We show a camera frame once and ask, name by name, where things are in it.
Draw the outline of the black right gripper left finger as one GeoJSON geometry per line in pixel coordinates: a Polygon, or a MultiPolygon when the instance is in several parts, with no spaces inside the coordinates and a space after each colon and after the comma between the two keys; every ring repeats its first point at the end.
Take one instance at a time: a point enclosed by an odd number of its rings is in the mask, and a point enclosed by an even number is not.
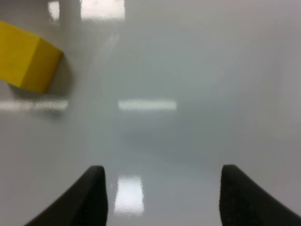
{"type": "Polygon", "coordinates": [[[28,226],[105,226],[108,216],[105,170],[91,166],[28,226]]]}

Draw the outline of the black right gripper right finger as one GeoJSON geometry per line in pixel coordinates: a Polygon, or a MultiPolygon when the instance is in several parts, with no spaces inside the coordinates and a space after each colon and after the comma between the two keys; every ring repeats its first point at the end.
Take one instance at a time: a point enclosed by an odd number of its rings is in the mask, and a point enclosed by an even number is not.
{"type": "Polygon", "coordinates": [[[236,165],[221,173],[219,212],[223,226],[299,226],[301,217],[258,186],[236,165]]]}

